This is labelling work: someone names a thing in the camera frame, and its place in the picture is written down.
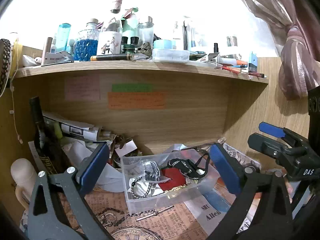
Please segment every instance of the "bracelet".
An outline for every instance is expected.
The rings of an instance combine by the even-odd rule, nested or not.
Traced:
[[[135,198],[145,198],[145,197],[147,197],[147,195],[149,194],[149,192],[150,192],[150,190],[151,190],[151,183],[149,182],[148,189],[147,189],[147,191],[145,192],[145,194],[144,194],[143,196],[139,196],[139,195],[137,195],[137,194],[135,194],[135,193],[133,192],[133,187],[136,185],[136,183],[137,183],[138,181],[140,181],[140,180],[142,180],[142,179],[143,179],[143,176],[140,176],[140,177],[136,178],[136,179],[132,182],[132,184],[131,184],[131,194],[132,194]]]

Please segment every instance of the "red pouch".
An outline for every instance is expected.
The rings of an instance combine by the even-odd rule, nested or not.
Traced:
[[[174,187],[183,186],[186,184],[186,178],[177,168],[163,169],[162,174],[167,178],[170,178],[170,180],[158,184],[163,191],[170,190]]]

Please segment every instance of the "watch face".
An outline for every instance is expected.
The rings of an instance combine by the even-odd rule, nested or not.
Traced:
[[[143,227],[122,227],[111,235],[115,240],[163,240],[157,233]]]

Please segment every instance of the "dark wine bottle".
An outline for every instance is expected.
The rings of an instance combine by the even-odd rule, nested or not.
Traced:
[[[31,114],[36,125],[35,147],[49,174],[63,173],[71,166],[58,139],[50,128],[46,127],[39,97],[30,98]]]

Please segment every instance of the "green sticky note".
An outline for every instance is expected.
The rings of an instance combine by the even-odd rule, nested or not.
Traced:
[[[152,85],[143,83],[112,84],[112,92],[152,92]]]

